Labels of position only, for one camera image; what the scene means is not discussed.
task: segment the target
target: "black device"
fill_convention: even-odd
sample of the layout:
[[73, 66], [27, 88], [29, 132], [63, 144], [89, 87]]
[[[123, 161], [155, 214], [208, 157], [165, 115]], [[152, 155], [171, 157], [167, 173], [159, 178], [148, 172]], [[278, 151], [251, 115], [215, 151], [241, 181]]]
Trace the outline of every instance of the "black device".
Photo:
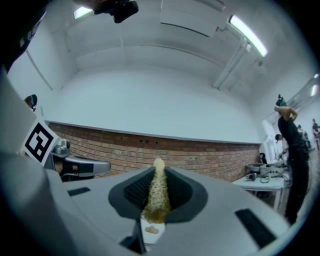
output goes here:
[[258, 174], [256, 174], [256, 173], [250, 173], [246, 176], [246, 179], [254, 182], [256, 180], [257, 176], [258, 176]]
[[105, 1], [99, 10], [95, 10], [94, 14], [110, 14], [113, 16], [115, 23], [121, 23], [139, 11], [136, 1], [131, 0], [109, 0]]
[[260, 153], [260, 159], [261, 159], [262, 163], [267, 164], [266, 154], [265, 153]]

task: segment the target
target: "black slot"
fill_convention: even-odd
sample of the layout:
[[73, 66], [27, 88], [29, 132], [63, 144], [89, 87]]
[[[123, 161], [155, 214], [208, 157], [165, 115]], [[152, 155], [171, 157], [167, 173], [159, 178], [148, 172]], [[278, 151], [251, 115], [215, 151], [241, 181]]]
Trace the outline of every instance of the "black slot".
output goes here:
[[260, 248], [270, 244], [276, 237], [267, 229], [267, 227], [256, 217], [249, 209], [238, 210], [235, 215], [244, 225], [245, 229], [250, 233], [253, 240]]
[[143, 243], [142, 231], [140, 222], [137, 222], [134, 227], [134, 231], [132, 232], [132, 236], [127, 236], [120, 242], [120, 245], [134, 251], [138, 254], [146, 253], [146, 248]]
[[86, 193], [89, 191], [91, 191], [91, 190], [88, 187], [80, 187], [80, 188], [68, 190], [68, 194], [70, 197], [73, 197], [73, 196], [80, 195], [80, 194], [83, 194], [83, 193]]

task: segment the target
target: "fluorescent light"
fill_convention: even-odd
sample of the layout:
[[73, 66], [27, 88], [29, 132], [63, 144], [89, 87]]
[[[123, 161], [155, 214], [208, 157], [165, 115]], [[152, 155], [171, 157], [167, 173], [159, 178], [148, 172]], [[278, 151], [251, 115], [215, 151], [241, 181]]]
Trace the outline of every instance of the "fluorescent light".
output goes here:
[[318, 92], [318, 85], [312, 86], [311, 96], [315, 96]]
[[91, 11], [92, 11], [91, 9], [80, 7], [79, 9], [75, 10], [75, 12], [74, 12], [74, 19], [75, 20], [79, 19], [80, 17], [90, 13]]
[[264, 44], [260, 41], [257, 35], [237, 16], [231, 16], [230, 23], [235, 26], [241, 33], [243, 33], [257, 48], [257, 50], [264, 57], [267, 55], [268, 50], [264, 46]]

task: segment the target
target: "white table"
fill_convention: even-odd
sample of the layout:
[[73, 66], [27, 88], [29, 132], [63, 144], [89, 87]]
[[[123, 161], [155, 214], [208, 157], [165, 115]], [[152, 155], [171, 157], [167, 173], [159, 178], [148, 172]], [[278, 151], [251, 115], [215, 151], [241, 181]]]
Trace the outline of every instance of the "white table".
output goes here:
[[315, 138], [314, 143], [315, 143], [315, 151], [318, 151], [318, 145], [320, 145], [320, 138]]
[[277, 211], [282, 202], [284, 196], [284, 188], [285, 188], [285, 179], [283, 177], [271, 177], [269, 178], [269, 182], [261, 183], [260, 177], [257, 177], [255, 181], [247, 179], [245, 176], [234, 181], [232, 184], [235, 184], [244, 190], [255, 191], [255, 195], [257, 191], [270, 191], [275, 192], [275, 200], [273, 209]]

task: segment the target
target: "person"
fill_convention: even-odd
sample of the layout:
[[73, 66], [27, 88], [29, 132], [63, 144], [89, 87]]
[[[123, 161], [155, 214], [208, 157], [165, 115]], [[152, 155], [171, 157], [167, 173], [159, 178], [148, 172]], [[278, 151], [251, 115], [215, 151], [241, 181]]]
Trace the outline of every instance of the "person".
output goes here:
[[26, 98], [24, 99], [24, 102], [28, 105], [28, 107], [29, 107], [30, 109], [33, 110], [33, 112], [36, 111], [37, 102], [38, 102], [38, 97], [37, 97], [37, 95], [32, 94], [32, 95], [26, 97]]
[[308, 189], [309, 154], [306, 142], [300, 136], [294, 121], [298, 114], [288, 107], [284, 98], [279, 94], [274, 110], [280, 115], [278, 128], [281, 136], [288, 144], [288, 164], [292, 170], [292, 187], [290, 190], [285, 216], [293, 224], [297, 220], [297, 213], [301, 208]]
[[303, 138], [303, 136], [304, 136], [304, 130], [302, 130], [300, 124], [298, 125], [298, 132], [299, 132], [299, 134], [301, 135], [301, 137]]
[[275, 140], [276, 140], [276, 143], [278, 143], [278, 141], [282, 141], [282, 156], [283, 156], [283, 159], [288, 159], [288, 149], [289, 149], [289, 146], [288, 146], [288, 143], [286, 141], [285, 138], [283, 138], [281, 136], [281, 134], [276, 134], [275, 135]]
[[312, 119], [312, 134], [316, 143], [316, 147], [318, 149], [318, 152], [320, 151], [319, 149], [319, 140], [320, 136], [319, 136], [319, 130], [318, 130], [318, 124], [316, 123], [316, 120], [313, 118]]

